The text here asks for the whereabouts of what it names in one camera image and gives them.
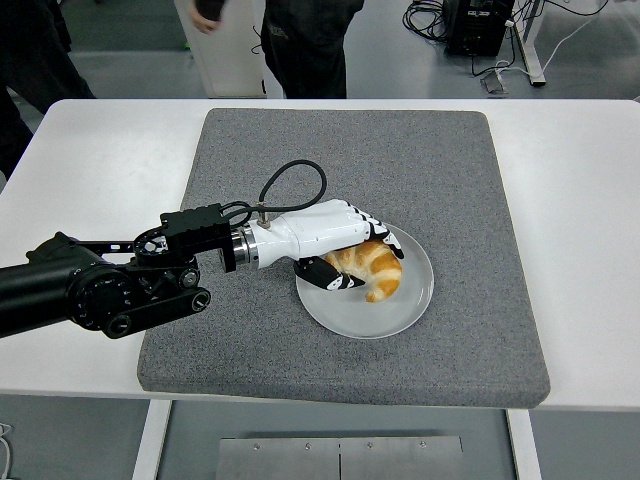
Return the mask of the person's hand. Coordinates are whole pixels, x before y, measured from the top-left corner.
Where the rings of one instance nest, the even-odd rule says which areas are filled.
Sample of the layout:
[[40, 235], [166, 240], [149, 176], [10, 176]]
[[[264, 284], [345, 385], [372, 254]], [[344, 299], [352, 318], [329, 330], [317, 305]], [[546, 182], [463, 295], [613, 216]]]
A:
[[194, 0], [191, 19], [194, 27], [205, 34], [215, 31], [221, 22], [225, 0]]

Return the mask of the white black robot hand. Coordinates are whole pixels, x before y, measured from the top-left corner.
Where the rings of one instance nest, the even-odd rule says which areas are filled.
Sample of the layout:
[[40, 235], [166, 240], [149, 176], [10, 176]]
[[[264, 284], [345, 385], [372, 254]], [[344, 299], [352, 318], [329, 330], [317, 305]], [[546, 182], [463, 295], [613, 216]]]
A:
[[384, 223], [346, 201], [284, 213], [268, 227], [252, 220], [247, 231], [249, 259], [258, 268], [290, 258], [302, 280], [329, 291], [365, 285], [366, 300], [373, 303], [400, 286], [399, 241]]

